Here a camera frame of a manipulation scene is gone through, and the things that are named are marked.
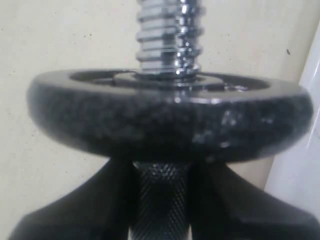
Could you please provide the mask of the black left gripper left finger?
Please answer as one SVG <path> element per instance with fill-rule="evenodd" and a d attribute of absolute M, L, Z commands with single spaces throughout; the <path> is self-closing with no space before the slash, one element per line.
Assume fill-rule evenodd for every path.
<path fill-rule="evenodd" d="M 24 216 L 11 240 L 126 240 L 137 196 L 131 161 L 110 159 L 57 201 Z"/>

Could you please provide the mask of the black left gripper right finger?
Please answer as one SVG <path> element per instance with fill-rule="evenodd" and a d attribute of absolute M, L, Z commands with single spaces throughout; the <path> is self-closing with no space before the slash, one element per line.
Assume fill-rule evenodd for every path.
<path fill-rule="evenodd" d="M 194 240 L 318 240 L 320 224 L 241 178 L 224 164 L 196 164 L 188 176 Z"/>

